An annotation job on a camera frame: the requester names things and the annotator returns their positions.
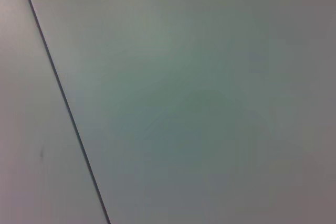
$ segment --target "dark line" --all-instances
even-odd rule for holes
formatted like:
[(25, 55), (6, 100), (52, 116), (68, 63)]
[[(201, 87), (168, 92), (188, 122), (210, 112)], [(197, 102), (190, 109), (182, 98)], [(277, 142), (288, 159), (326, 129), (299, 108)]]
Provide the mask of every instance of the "dark line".
[(56, 71), (55, 65), (54, 65), (54, 63), (53, 63), (53, 61), (52, 61), (53, 59), (51, 58), (51, 54), (50, 54), (50, 51), (49, 51), (49, 49), (48, 49), (46, 40), (45, 40), (45, 38), (44, 38), (44, 35), (43, 35), (43, 32), (42, 32), (41, 26), (40, 26), (40, 24), (39, 24), (39, 22), (38, 22), (38, 19), (37, 19), (37, 16), (36, 16), (36, 12), (35, 12), (34, 7), (33, 7), (33, 4), (32, 4), (32, 0), (28, 0), (28, 1), (29, 1), (29, 5), (30, 5), (30, 7), (31, 7), (31, 10), (32, 10), (32, 12), (33, 12), (34, 19), (35, 19), (36, 25), (37, 25), (37, 27), (38, 27), (39, 33), (40, 33), (40, 35), (41, 35), (41, 38), (42, 38), (44, 47), (45, 47), (45, 49), (46, 49), (46, 51), (47, 51), (47, 55), (48, 55), (48, 58), (49, 58), (49, 61), (50, 61), (52, 70), (53, 70), (53, 72), (54, 72), (54, 75), (55, 75), (55, 77), (56, 77), (56, 80), (57, 80), (59, 89), (60, 89), (60, 91), (61, 91), (61, 94), (62, 94), (64, 103), (65, 103), (65, 105), (66, 105), (66, 107), (67, 107), (67, 110), (68, 110), (68, 113), (69, 113), (69, 116), (70, 116), (70, 119), (71, 119), (73, 128), (75, 129), (75, 133), (76, 133), (76, 136), (77, 136), (77, 139), (78, 139), (80, 148), (81, 148), (81, 150), (82, 150), (82, 153), (83, 153), (85, 162), (86, 162), (86, 164), (87, 164), (87, 166), (88, 166), (89, 173), (90, 173), (90, 176), (91, 176), (91, 179), (92, 179), (94, 188), (95, 188), (95, 190), (96, 190), (96, 193), (97, 193), (98, 198), (99, 198), (100, 205), (101, 205), (102, 210), (103, 210), (104, 215), (105, 215), (105, 219), (106, 219), (106, 221), (107, 221), (108, 224), (111, 224), (111, 222), (110, 222), (110, 218), (109, 218), (109, 216), (108, 216), (108, 214), (107, 214), (107, 211), (106, 211), (106, 208), (105, 208), (103, 199), (102, 199), (102, 197), (101, 197), (101, 194), (100, 194), (100, 191), (99, 191), (97, 182), (96, 182), (96, 179), (94, 178), (93, 171), (92, 171), (91, 165), (90, 165), (90, 163), (89, 163), (89, 158), (88, 158), (88, 156), (87, 156), (87, 154), (86, 154), (86, 152), (85, 152), (85, 149), (84, 149), (84, 146), (83, 146), (83, 142), (82, 142), (82, 140), (81, 140), (81, 138), (80, 138), (80, 136), (79, 136), (79, 132), (78, 132), (77, 126), (76, 126), (76, 124), (75, 124), (75, 119), (74, 119), (74, 117), (72, 116), (72, 112), (71, 112), (71, 110), (70, 110), (69, 103), (68, 103), (67, 98), (66, 98), (66, 96), (65, 96), (65, 94), (64, 94), (63, 87), (62, 87), (61, 82), (60, 82), (60, 80), (59, 80), (59, 77), (58, 77), (58, 75), (57, 75), (57, 71)]

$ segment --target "small dark mark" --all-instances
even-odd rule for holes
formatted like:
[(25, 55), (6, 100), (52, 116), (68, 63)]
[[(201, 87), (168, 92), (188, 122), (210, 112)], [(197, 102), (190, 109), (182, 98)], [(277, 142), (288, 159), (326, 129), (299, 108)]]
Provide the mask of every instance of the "small dark mark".
[(44, 158), (44, 146), (42, 146), (40, 150), (40, 162), (43, 162), (43, 158)]

